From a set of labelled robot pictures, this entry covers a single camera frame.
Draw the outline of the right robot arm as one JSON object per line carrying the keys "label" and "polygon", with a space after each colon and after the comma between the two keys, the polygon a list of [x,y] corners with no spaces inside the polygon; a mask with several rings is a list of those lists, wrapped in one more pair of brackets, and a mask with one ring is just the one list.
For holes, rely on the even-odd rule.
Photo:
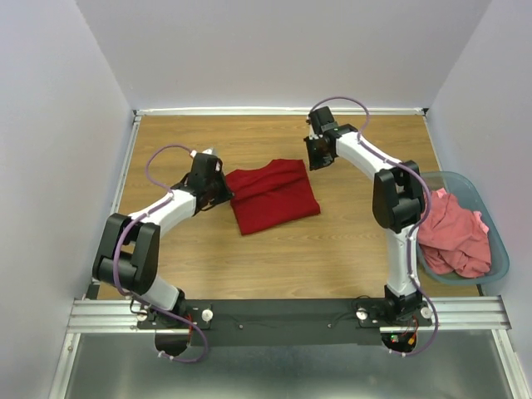
{"label": "right robot arm", "polygon": [[304,138],[310,170],[330,166],[342,158],[372,180],[372,213],[386,231],[389,272],[383,298],[362,300],[359,310],[377,309],[387,323],[402,325],[423,306],[415,265],[416,235],[431,199],[419,167],[401,162],[379,150],[349,124],[339,124],[329,107],[311,109],[309,134]]}

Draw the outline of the dark red t-shirt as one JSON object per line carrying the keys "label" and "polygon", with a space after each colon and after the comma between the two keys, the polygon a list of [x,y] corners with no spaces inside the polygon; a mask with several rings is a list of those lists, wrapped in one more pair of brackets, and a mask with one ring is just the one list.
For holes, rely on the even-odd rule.
{"label": "dark red t-shirt", "polygon": [[320,214],[302,160],[271,160],[255,170],[234,170],[226,181],[240,233],[255,234]]}

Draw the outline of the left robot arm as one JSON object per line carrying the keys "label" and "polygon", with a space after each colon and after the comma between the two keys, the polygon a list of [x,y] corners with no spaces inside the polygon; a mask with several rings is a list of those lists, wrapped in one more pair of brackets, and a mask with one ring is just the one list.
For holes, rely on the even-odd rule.
{"label": "left robot arm", "polygon": [[177,184],[146,208],[110,215],[92,266],[92,277],[149,305],[166,328],[188,323],[185,293],[158,273],[160,239],[177,224],[232,199],[223,162],[208,149],[190,152],[192,165]]}

